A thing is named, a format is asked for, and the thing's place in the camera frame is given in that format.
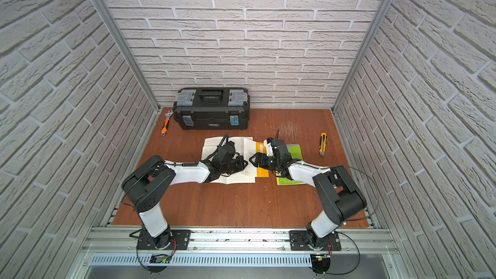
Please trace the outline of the yellow white cover notebook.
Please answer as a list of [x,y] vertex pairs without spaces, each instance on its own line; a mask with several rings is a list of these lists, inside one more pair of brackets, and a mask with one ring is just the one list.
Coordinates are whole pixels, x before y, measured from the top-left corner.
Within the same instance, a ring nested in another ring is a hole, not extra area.
[[262,167],[263,161],[264,161],[264,155],[267,154],[266,151],[266,146],[263,143],[260,142],[255,142],[256,143],[256,158],[254,159],[255,163],[257,164],[257,178],[268,178],[269,177],[269,171],[267,169],[264,169]]

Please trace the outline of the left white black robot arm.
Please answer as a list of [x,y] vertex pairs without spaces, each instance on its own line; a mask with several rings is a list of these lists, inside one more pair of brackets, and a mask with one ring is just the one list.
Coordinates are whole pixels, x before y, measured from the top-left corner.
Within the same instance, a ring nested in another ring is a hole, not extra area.
[[160,201],[172,185],[181,183],[211,183],[222,175],[242,172],[248,161],[236,152],[233,142],[225,142],[204,160],[177,163],[152,156],[126,177],[121,188],[138,213],[146,235],[156,249],[165,249],[172,241],[170,225],[160,207]]

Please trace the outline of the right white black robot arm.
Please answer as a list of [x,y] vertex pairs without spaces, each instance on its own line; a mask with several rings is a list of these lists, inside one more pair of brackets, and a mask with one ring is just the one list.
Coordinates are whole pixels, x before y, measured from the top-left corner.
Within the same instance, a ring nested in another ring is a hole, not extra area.
[[330,243],[330,235],[368,206],[368,202],[345,166],[321,167],[292,157],[284,140],[271,139],[266,153],[249,161],[279,178],[303,182],[316,189],[323,211],[307,227],[306,243],[314,249]]

